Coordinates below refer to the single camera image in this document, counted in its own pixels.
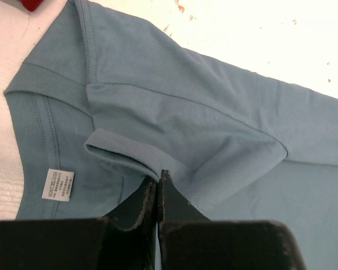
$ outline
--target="stitching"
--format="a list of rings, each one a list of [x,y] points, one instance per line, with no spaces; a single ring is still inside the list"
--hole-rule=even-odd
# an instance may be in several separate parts
[[[126,149],[122,147],[122,143],[123,141],[121,139],[117,139],[117,138],[114,138],[112,137],[110,134],[105,134],[106,137],[108,137],[109,139],[115,141],[115,142],[118,142],[119,145],[118,147],[120,147],[119,149],[119,152],[116,152],[116,151],[113,151],[112,149],[110,149],[110,147],[101,147],[100,145],[98,145],[98,143],[96,143],[96,141],[92,142],[92,141],[87,141],[87,144],[91,147],[94,147],[94,148],[97,148],[97,149],[101,149],[103,151],[107,151],[107,152],[113,152],[115,154],[120,154],[120,155],[123,155],[123,156],[126,156],[126,157],[129,157],[131,159],[134,159],[134,160],[137,160],[139,163],[142,163],[139,159],[135,158],[135,157],[132,157],[131,155],[133,154],[132,151],[129,151],[127,153]],[[150,151],[152,151],[152,148],[156,148],[158,149],[159,151],[162,151],[161,149],[155,147],[155,146],[152,146],[152,145],[149,145],[147,143],[142,143],[142,142],[138,142],[138,141],[134,141],[134,140],[131,140],[132,141],[132,145],[131,147],[140,147],[138,146],[137,144],[145,144],[147,145],[146,149],[150,149]],[[194,173],[193,170],[191,168],[189,168],[188,166],[186,166],[185,164],[183,164],[182,162],[176,160],[174,157],[172,157],[171,155],[169,155],[168,153],[162,151],[164,154],[168,155],[169,157],[171,157],[172,159],[174,159],[176,162],[180,163],[182,166],[184,166],[188,171],[190,171],[192,174]]]
[[[218,109],[216,109],[216,108],[213,108],[213,107],[211,107],[211,106],[208,106],[208,105],[206,105],[206,104],[202,104],[202,103],[197,102],[197,101],[189,100],[189,99],[187,99],[187,98],[185,98],[185,97],[178,97],[178,96],[175,96],[175,95],[173,95],[173,94],[160,93],[160,92],[157,92],[157,91],[155,91],[155,90],[148,89],[148,88],[141,87],[141,86],[139,87],[139,86],[136,86],[136,85],[133,85],[133,84],[130,84],[130,83],[101,83],[101,84],[107,84],[107,85],[115,85],[115,84],[117,84],[117,85],[124,85],[124,86],[133,86],[133,87],[145,89],[145,90],[148,90],[148,91],[157,93],[157,94],[161,94],[161,95],[165,95],[165,96],[169,96],[169,97],[174,97],[174,98],[180,98],[180,99],[182,99],[182,100],[186,100],[186,101],[189,101],[189,102],[193,102],[193,103],[195,103],[195,104],[198,104],[198,105],[207,107],[207,108],[209,108],[209,109],[215,110],[215,111],[217,111],[217,112],[219,112],[219,113],[221,113],[221,114],[223,114],[223,115],[225,115],[225,116],[227,116],[227,117],[233,119],[234,121],[237,121],[237,122],[239,122],[239,123],[241,123],[241,124],[243,124],[243,125],[245,125],[245,126],[251,128],[251,129],[253,129],[253,130],[257,131],[257,132],[260,132],[260,133],[262,133],[262,134],[264,134],[264,135],[267,135],[267,136],[269,136],[269,137],[275,139],[275,140],[276,140],[276,141],[284,148],[284,150],[286,151],[286,153],[287,153],[286,157],[288,156],[288,150],[287,150],[286,147],[280,142],[280,140],[278,140],[277,138],[273,137],[273,136],[270,135],[270,134],[267,134],[267,133],[264,132],[264,131],[258,130],[258,129],[256,129],[256,128],[254,128],[254,127],[252,127],[252,126],[250,126],[250,125],[248,125],[248,124],[246,124],[246,123],[244,123],[244,122],[242,122],[242,121],[240,121],[240,120],[238,120],[238,119],[232,117],[231,115],[225,114],[224,112],[222,112],[222,111],[220,111],[220,110],[218,110]]]
[[[34,63],[24,62],[23,65],[35,66],[35,67],[37,67],[37,68],[41,68],[41,69],[47,70],[47,71],[52,72],[52,73],[54,73],[54,74],[56,74],[56,75],[58,75],[58,76],[60,76],[60,77],[62,77],[62,78],[64,78],[64,79],[67,79],[67,80],[69,80],[69,81],[71,81],[71,82],[73,82],[73,83],[76,83],[76,84],[79,84],[80,86],[86,87],[85,84],[78,83],[76,80],[73,80],[73,79],[70,79],[70,78],[68,78],[68,77],[66,77],[66,76],[63,76],[62,74],[58,73],[57,71],[48,69],[48,68],[53,68],[53,69],[55,69],[55,67],[52,66],[52,65],[50,65],[50,64],[45,63],[46,67],[43,67],[43,66],[40,66],[40,65],[37,65],[37,64],[34,64]]]
[[[34,102],[35,111],[36,111],[36,114],[37,114],[37,117],[38,117],[38,120],[39,120],[41,135],[42,135],[42,138],[43,138],[43,141],[44,141],[46,170],[48,170],[49,164],[48,164],[47,146],[46,146],[46,138],[45,138],[45,134],[44,134],[44,130],[43,130],[43,124],[41,122],[41,117],[40,117],[40,113],[39,113],[39,110],[38,110],[38,105],[37,105],[36,100],[35,100],[35,95],[34,94],[31,94],[31,95],[32,95],[32,99],[33,99],[33,102]],[[46,208],[47,208],[47,200],[44,201],[44,208],[43,208],[43,211],[42,211],[43,215],[45,215]]]
[[[97,150],[105,151],[105,150],[102,150],[101,148],[97,148],[97,147],[95,147],[95,146],[91,146],[91,147],[93,147],[94,149],[97,149]],[[91,151],[90,149],[88,149],[88,151],[89,151],[89,153],[90,153],[91,155],[97,157],[98,159],[103,159],[103,160],[106,161],[106,162],[110,162],[110,163],[113,163],[113,164],[118,164],[118,165],[120,165],[120,166],[125,166],[125,167],[128,167],[128,168],[137,170],[137,171],[139,171],[139,172],[142,172],[142,173],[144,173],[145,175],[148,175],[148,176],[150,176],[150,177],[152,177],[152,178],[154,178],[153,176],[155,176],[155,178],[159,179],[159,176],[158,176],[158,174],[157,174],[157,172],[156,172],[155,170],[153,170],[152,168],[148,167],[146,164],[143,164],[143,163],[137,161],[136,159],[134,159],[134,158],[132,158],[132,157],[128,157],[128,156],[126,156],[126,155],[122,155],[122,154],[116,153],[116,152],[114,152],[114,151],[105,151],[105,152],[108,152],[109,154],[114,153],[114,154],[121,155],[121,156],[123,156],[124,158],[128,159],[129,161],[133,160],[133,161],[135,161],[135,163],[134,163],[135,165],[136,165],[136,164],[139,164],[139,165],[141,165],[142,167],[144,167],[144,169],[139,168],[139,166],[131,165],[130,163],[125,163],[125,164],[120,163],[118,160],[112,159],[111,157],[104,157],[102,154],[100,154],[100,153],[97,152],[97,151],[94,152],[94,151]]]
[[[48,118],[49,118],[49,121],[50,121],[50,127],[51,127],[50,131],[51,131],[52,138],[54,140],[55,163],[56,163],[57,169],[60,169],[60,162],[59,162],[59,157],[58,157],[59,151],[57,149],[57,139],[56,139],[54,124],[53,124],[53,121],[52,121],[52,116],[51,116],[49,104],[48,104],[48,101],[47,101],[47,97],[44,97],[44,98],[45,98],[44,101],[45,101],[45,107],[46,107],[47,115],[48,115]]]
[[[30,94],[32,94],[32,95],[39,95],[39,96],[43,96],[43,97],[52,98],[53,100],[58,100],[58,101],[60,101],[60,102],[62,102],[62,103],[64,103],[64,104],[67,104],[68,106],[70,106],[70,107],[72,107],[72,108],[74,108],[74,109],[80,111],[81,113],[85,114],[87,117],[89,117],[90,119],[92,119],[92,116],[91,116],[90,114],[88,114],[87,112],[85,112],[85,111],[83,111],[83,110],[77,108],[76,106],[73,106],[73,105],[70,104],[70,103],[67,103],[67,102],[64,101],[64,100],[61,100],[61,99],[59,99],[59,98],[56,98],[56,97],[54,97],[54,96],[51,96],[51,95],[45,96],[45,95],[43,95],[43,94],[41,94],[41,93],[37,93],[37,92],[35,92],[35,91],[32,91],[31,89],[19,89],[19,88],[17,88],[17,89],[12,90],[12,91],[13,91],[13,92],[14,92],[14,91],[15,91],[15,92],[26,92],[26,93],[30,93]]]
[[[89,13],[89,19],[90,19],[90,27],[91,27],[91,34],[92,34],[92,41],[94,43],[94,57],[95,57],[95,63],[94,63],[94,82],[96,82],[96,72],[97,72],[97,53],[96,53],[96,40],[95,40],[95,28],[93,27],[92,23],[92,15],[90,10],[90,5],[87,5],[88,7],[88,13]]]
[[[85,52],[86,52],[86,81],[89,83],[89,48],[87,45],[87,34],[86,34],[86,28],[85,28],[85,18],[83,16],[83,6],[82,6],[82,2],[81,1],[75,1],[76,3],[76,7],[78,9],[78,14],[79,14],[79,20],[81,23],[81,31],[82,31],[82,35],[83,35],[83,40],[84,40],[84,47],[85,47]]]
[[[199,198],[199,197],[196,197],[196,196],[190,196],[190,197],[191,197],[191,198],[198,199],[198,200],[200,200],[200,201],[204,201],[204,202],[206,202],[206,203],[210,204],[211,206],[214,206],[212,203],[210,203],[210,202],[206,201],[205,199],[202,199],[202,198]]]
[[[150,164],[146,164],[146,163],[140,161],[140,158],[133,157],[133,152],[132,151],[129,151],[129,153],[128,153],[126,151],[126,149],[122,147],[122,143],[123,142],[121,140],[112,138],[110,135],[108,135],[108,137],[111,140],[116,141],[116,142],[119,143],[119,145],[118,145],[119,150],[114,151],[113,149],[110,149],[110,147],[105,147],[104,148],[104,147],[101,147],[100,145],[97,146],[97,143],[95,143],[95,142],[89,142],[87,145],[89,145],[89,146],[91,146],[91,147],[93,147],[95,149],[98,149],[98,150],[102,150],[102,151],[105,151],[105,152],[108,152],[108,153],[118,154],[118,155],[123,156],[125,158],[132,159],[132,160],[136,161],[137,163],[142,164],[143,166],[149,168],[153,173],[155,173],[157,176],[159,176],[159,174],[156,172],[156,170],[152,168],[152,162],[149,161]]]

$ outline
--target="folded fabric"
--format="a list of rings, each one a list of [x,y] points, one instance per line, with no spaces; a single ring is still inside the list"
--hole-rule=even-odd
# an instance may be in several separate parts
[[[284,222],[309,269],[338,269],[338,100],[85,0],[66,4],[5,95],[18,219],[98,217],[169,169],[207,217]],[[41,198],[48,169],[75,173],[69,202]]]

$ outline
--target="blue t-shirt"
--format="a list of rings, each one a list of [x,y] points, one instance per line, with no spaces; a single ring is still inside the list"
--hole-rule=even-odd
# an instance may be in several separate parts
[[[309,269],[338,269],[338,100],[85,0],[66,4],[5,95],[18,219],[99,217],[169,169],[210,219],[281,221]],[[42,199],[48,169],[75,173],[70,201]]]

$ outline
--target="red object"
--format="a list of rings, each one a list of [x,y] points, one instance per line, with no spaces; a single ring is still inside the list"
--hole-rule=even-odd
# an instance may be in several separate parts
[[[28,11],[34,11],[43,0],[19,0]]]

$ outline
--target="seam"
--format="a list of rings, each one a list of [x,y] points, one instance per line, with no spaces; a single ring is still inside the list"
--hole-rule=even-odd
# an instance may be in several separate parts
[[[113,138],[113,137],[110,136],[110,135],[107,135],[107,137],[108,137],[109,139],[111,139],[112,141],[118,142],[118,144],[119,144],[118,146],[120,147],[120,149],[114,151],[113,149],[111,149],[112,147],[110,148],[110,145],[109,145],[109,147],[105,147],[105,148],[104,148],[104,147],[101,147],[100,145],[98,145],[97,143],[92,143],[92,142],[89,142],[88,145],[91,146],[91,147],[93,147],[93,148],[96,148],[96,149],[105,151],[105,152],[118,154],[118,155],[124,156],[124,157],[126,157],[126,158],[130,158],[130,159],[132,159],[132,160],[135,160],[136,162],[138,162],[138,163],[144,165],[145,167],[148,167],[151,171],[153,171],[156,175],[158,175],[158,174],[155,172],[155,169],[153,169],[153,166],[152,166],[152,163],[151,163],[151,162],[148,162],[148,163],[150,163],[150,164],[146,164],[146,163],[142,162],[142,161],[140,160],[140,158],[133,157],[133,152],[132,152],[132,151],[129,151],[129,152],[126,151],[126,149],[125,149],[124,147],[122,147],[123,141],[121,141],[121,140],[119,140],[119,139],[116,139],[116,138]]]
[[[207,201],[207,200],[204,200],[204,199],[199,198],[199,197],[197,197],[197,196],[190,196],[190,197],[191,197],[191,198],[194,198],[194,199],[198,199],[198,200],[200,200],[200,201],[204,201],[205,203],[210,204],[211,206],[214,207],[214,205],[213,205],[212,203],[210,203],[209,201]]]
[[[76,84],[79,84],[80,86],[86,87],[85,84],[78,83],[76,80],[73,80],[73,79],[70,79],[70,78],[68,78],[68,77],[66,77],[66,76],[63,76],[63,75],[59,74],[58,72],[56,72],[56,71],[54,71],[54,70],[48,69],[47,67],[40,66],[40,65],[37,65],[37,64],[34,64],[34,63],[29,63],[29,62],[24,62],[23,65],[36,66],[37,68],[41,68],[41,69],[43,69],[43,70],[47,70],[47,71],[52,72],[52,73],[54,73],[54,74],[56,74],[56,75],[58,75],[58,76],[60,76],[60,77],[62,77],[62,78],[64,78],[64,79],[67,79],[67,80],[69,80],[69,81],[71,81],[71,82],[73,82],[73,83],[76,83]]]
[[[31,94],[31,95],[32,95],[35,111],[36,111],[36,114],[37,114],[37,117],[38,117],[38,120],[39,120],[41,135],[42,135],[43,142],[44,142],[46,170],[48,171],[49,164],[48,164],[48,156],[47,156],[47,145],[46,145],[46,138],[45,138],[45,134],[44,134],[44,130],[43,130],[43,124],[42,124],[40,113],[39,113],[39,110],[38,110],[38,105],[37,105],[36,100],[35,100],[35,95],[34,94]],[[43,210],[42,210],[42,214],[44,216],[45,216],[46,208],[47,208],[47,200],[44,201],[44,207],[43,207]]]
[[[95,57],[95,63],[94,63],[94,82],[96,82],[96,73],[97,73],[97,53],[96,53],[96,39],[95,39],[95,28],[93,27],[92,23],[92,15],[90,10],[90,5],[87,5],[88,7],[88,13],[89,13],[89,19],[90,19],[90,28],[91,28],[91,34],[92,34],[92,41],[93,41],[93,47],[94,47],[94,57]]]
[[[83,15],[83,6],[82,6],[82,2],[81,1],[75,1],[75,6],[78,10],[78,14],[79,14],[79,21],[81,24],[81,32],[83,35],[83,41],[84,41],[84,47],[85,47],[85,58],[86,58],[86,82],[89,83],[89,48],[87,45],[87,41],[88,41],[88,37],[86,34],[86,29],[85,29],[85,18]]]
[[[115,84],[116,84],[116,85],[124,85],[124,86],[138,87],[138,88],[145,89],[145,90],[148,90],[148,91],[151,91],[151,92],[154,92],[154,93],[157,93],[157,94],[161,94],[161,95],[164,95],[164,96],[180,98],[180,99],[182,99],[182,100],[186,100],[186,101],[189,101],[189,102],[193,102],[193,103],[195,103],[195,104],[198,104],[198,105],[207,107],[207,108],[209,108],[209,109],[215,110],[215,111],[217,111],[217,112],[219,112],[219,113],[221,113],[221,114],[223,114],[223,115],[225,115],[225,116],[227,116],[227,117],[233,119],[234,121],[237,121],[237,122],[239,122],[239,123],[241,123],[241,124],[243,124],[243,125],[245,125],[245,126],[251,128],[251,129],[253,129],[253,130],[257,131],[257,132],[260,132],[260,133],[262,133],[262,134],[264,134],[264,135],[267,135],[267,136],[269,136],[269,137],[275,139],[275,140],[276,140],[276,141],[284,148],[284,150],[286,151],[286,153],[287,153],[286,158],[287,158],[287,156],[288,156],[288,150],[287,150],[286,147],[280,142],[280,140],[278,140],[277,138],[273,137],[273,136],[270,135],[270,134],[267,134],[267,133],[264,132],[264,131],[261,131],[261,130],[259,130],[259,129],[256,129],[256,128],[254,128],[254,127],[252,127],[252,126],[250,126],[250,125],[248,125],[248,124],[246,124],[246,123],[244,123],[244,122],[242,122],[242,121],[240,121],[240,120],[238,120],[238,119],[232,117],[231,115],[225,114],[224,112],[222,112],[222,111],[220,111],[220,110],[218,110],[218,109],[216,109],[216,108],[213,108],[213,107],[211,107],[211,106],[208,106],[208,105],[206,105],[206,104],[202,104],[202,103],[197,102],[197,101],[189,100],[189,99],[187,99],[187,98],[185,98],[185,97],[178,97],[178,96],[175,96],[175,95],[173,95],[173,94],[161,93],[161,92],[158,92],[158,91],[149,89],[149,88],[145,88],[145,87],[133,85],[133,84],[130,84],[130,83],[101,83],[101,84],[107,84],[107,85],[115,85]]]
[[[118,142],[119,145],[120,145],[120,147],[121,147],[120,150],[122,150],[122,152],[125,152],[125,149],[123,149],[123,147],[121,146],[122,143],[123,143],[122,140],[117,139],[117,138],[113,138],[113,137],[112,137],[111,135],[109,135],[109,134],[106,134],[106,136],[107,136],[108,138],[110,138],[111,140],[113,140],[113,141],[115,141],[115,142]],[[153,146],[153,145],[149,145],[149,144],[147,144],[147,143],[142,143],[142,142],[134,141],[134,145],[135,145],[136,147],[140,147],[140,146],[137,146],[137,145],[136,145],[136,144],[138,144],[138,143],[139,143],[139,144],[145,144],[145,145],[147,145],[146,148],[150,148],[151,151],[153,151],[153,148],[158,149],[159,151],[162,151],[161,149],[159,149],[159,148],[157,148],[157,147],[155,147],[155,146]],[[104,150],[104,151],[113,152],[111,149],[103,149],[103,150]],[[176,160],[174,157],[172,157],[172,156],[169,155],[168,153],[166,153],[166,152],[164,152],[164,151],[162,151],[162,152],[163,152],[164,154],[168,155],[169,157],[171,157],[172,159],[174,159],[176,162],[180,163],[182,166],[184,166],[184,167],[185,167],[188,171],[190,171],[192,174],[194,173],[193,170],[190,169],[187,165],[185,165],[185,164],[183,164],[182,162]]]
[[[55,167],[56,167],[56,169],[60,170],[59,149],[57,147],[57,138],[56,138],[54,123],[52,121],[52,115],[51,115],[49,103],[47,101],[47,97],[45,97],[44,101],[45,101],[45,107],[46,107],[47,116],[48,116],[49,121],[50,121],[50,131],[51,131],[52,139],[54,141],[54,154],[55,154],[55,163],[56,163]],[[60,202],[58,201],[55,204],[55,207],[52,208],[51,218],[54,218],[54,216],[56,214],[57,206],[59,205],[59,203]]]
[[[137,170],[137,171],[142,172],[145,175],[148,175],[150,177],[152,177],[152,176],[155,175],[159,179],[159,176],[158,176],[158,174],[157,174],[157,172],[155,170],[153,170],[152,168],[148,167],[146,164],[144,164],[144,163],[142,163],[142,162],[140,162],[140,161],[138,161],[138,160],[136,160],[136,159],[134,159],[132,157],[123,155],[123,154],[121,154],[119,152],[115,152],[115,151],[105,151],[105,150],[103,150],[101,148],[97,148],[95,146],[90,146],[90,147],[94,148],[95,150],[99,150],[99,151],[101,150],[101,151],[107,152],[109,154],[117,154],[117,155],[123,156],[124,158],[128,159],[129,161],[133,160],[134,161],[134,163],[133,163],[134,165],[132,165],[131,162],[129,162],[129,163],[128,162],[124,162],[124,163],[120,162],[120,161],[112,158],[111,156],[105,157],[100,152],[98,152],[98,151],[92,151],[91,149],[89,149],[88,147],[86,147],[86,149],[88,150],[89,154],[93,155],[94,157],[96,157],[98,159],[101,159],[103,161],[106,161],[106,162],[109,162],[109,163],[112,163],[112,164],[117,164],[119,166],[124,166],[124,167],[128,167],[128,168]]]
[[[74,108],[74,109],[76,109],[76,110],[82,112],[82,113],[85,114],[87,117],[89,117],[89,118],[92,119],[92,116],[91,116],[90,114],[88,114],[88,113],[86,113],[85,111],[83,111],[83,110],[81,110],[81,109],[79,109],[79,108],[77,108],[77,107],[71,105],[70,103],[67,103],[66,101],[61,100],[61,99],[58,99],[58,98],[56,98],[56,97],[46,96],[46,95],[44,95],[44,94],[36,93],[35,91],[31,91],[31,90],[29,90],[29,89],[15,89],[15,90],[13,89],[12,92],[25,92],[25,93],[30,93],[31,95],[38,95],[38,96],[42,96],[42,97],[52,98],[53,100],[58,100],[58,101],[60,101],[60,102],[62,102],[62,103],[64,103],[64,104],[67,104],[67,105],[69,105],[70,107],[72,107],[72,108]]]
[[[55,133],[55,129],[54,129],[54,124],[52,121],[52,116],[51,116],[51,111],[49,108],[49,103],[47,101],[47,97],[45,97],[45,107],[46,107],[46,112],[50,121],[50,131],[51,131],[51,135],[54,141],[54,154],[55,154],[55,163],[56,163],[56,167],[58,170],[60,170],[60,161],[59,161],[59,150],[57,148],[57,138],[56,138],[56,133]]]

